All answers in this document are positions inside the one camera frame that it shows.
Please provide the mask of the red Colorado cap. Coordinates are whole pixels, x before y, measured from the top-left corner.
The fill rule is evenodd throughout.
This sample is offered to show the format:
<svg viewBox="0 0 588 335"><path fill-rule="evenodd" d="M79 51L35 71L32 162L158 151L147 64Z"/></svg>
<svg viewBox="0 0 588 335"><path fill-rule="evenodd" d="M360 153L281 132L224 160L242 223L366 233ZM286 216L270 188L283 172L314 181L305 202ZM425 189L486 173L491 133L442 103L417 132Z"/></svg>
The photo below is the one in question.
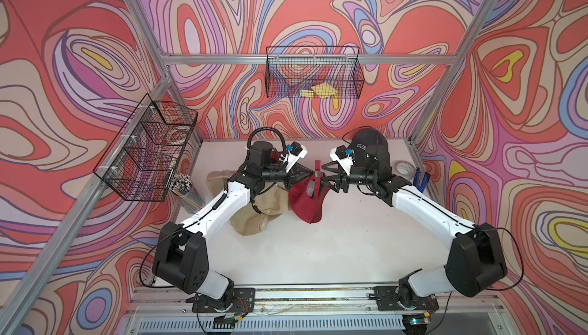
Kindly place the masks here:
<svg viewBox="0 0 588 335"><path fill-rule="evenodd" d="M320 160L315 161L314 171L289 191L290 209L305 223L322 220L322 207L330 189L322 183L325 174Z"/></svg>

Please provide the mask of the beige cap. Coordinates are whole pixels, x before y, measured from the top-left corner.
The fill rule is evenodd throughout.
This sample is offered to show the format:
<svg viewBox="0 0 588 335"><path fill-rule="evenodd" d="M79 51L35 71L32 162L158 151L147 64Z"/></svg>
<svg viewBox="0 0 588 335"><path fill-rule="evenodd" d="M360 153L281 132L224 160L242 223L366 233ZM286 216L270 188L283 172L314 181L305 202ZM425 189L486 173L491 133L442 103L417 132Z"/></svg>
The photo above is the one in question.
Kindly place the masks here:
<svg viewBox="0 0 588 335"><path fill-rule="evenodd" d="M257 235L281 215L283 212L273 209L256 213L251 206L246 206L231 217L230 223L239 235Z"/></svg>
<svg viewBox="0 0 588 335"><path fill-rule="evenodd" d="M263 214L279 216L289 211L289 192L278 184L268 183L254 202Z"/></svg>
<svg viewBox="0 0 588 335"><path fill-rule="evenodd" d="M207 175L206 185L212 198L215 198L218 194L224 191L225 183L230 177L232 177L236 171L223 170L223 171L212 171Z"/></svg>

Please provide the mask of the dark red cap front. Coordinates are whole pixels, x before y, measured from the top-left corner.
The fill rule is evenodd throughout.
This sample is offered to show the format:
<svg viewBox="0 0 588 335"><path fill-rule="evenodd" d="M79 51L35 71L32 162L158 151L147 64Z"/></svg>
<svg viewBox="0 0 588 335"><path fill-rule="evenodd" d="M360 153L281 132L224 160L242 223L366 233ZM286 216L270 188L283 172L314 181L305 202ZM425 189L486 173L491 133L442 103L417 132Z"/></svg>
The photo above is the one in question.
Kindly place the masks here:
<svg viewBox="0 0 588 335"><path fill-rule="evenodd" d="M286 157L284 156L283 152L272 150L271 151L271 162L273 164L281 164L285 161Z"/></svg>

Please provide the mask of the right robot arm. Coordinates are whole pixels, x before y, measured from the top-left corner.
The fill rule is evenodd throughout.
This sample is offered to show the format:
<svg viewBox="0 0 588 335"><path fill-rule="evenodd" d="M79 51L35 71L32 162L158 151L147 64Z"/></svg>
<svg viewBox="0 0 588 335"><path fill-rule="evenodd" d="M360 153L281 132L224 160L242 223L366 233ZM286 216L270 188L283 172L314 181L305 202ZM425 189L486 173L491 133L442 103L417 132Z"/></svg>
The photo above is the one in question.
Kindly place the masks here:
<svg viewBox="0 0 588 335"><path fill-rule="evenodd" d="M430 231L449 250L447 262L434 269L419 269L398 281L395 299L412 310L424 298L458 292L473 298L508 274L498 231L488 223L477 225L426 197L409 180L396 175L384 145L355 148L341 145L330 151L324 185L348 191L365 186L379 200L398 209Z"/></svg>

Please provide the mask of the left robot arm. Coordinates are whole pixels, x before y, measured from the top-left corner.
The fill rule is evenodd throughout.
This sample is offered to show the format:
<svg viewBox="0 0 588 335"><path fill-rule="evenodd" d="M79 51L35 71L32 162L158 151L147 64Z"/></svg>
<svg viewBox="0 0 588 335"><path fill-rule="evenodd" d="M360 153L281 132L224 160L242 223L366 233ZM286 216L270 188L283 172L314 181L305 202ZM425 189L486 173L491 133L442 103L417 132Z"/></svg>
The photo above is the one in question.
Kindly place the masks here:
<svg viewBox="0 0 588 335"><path fill-rule="evenodd" d="M152 273L188 295L208 300L219 310L231 308L234 282L210 268L207 240L247 205L267 183L281 183L289 189L312 175L297 162L308 154L298 142L283 145L280 153L267 141L247 146L247 155L224 189L202 210L181 223L167 223L159 234Z"/></svg>

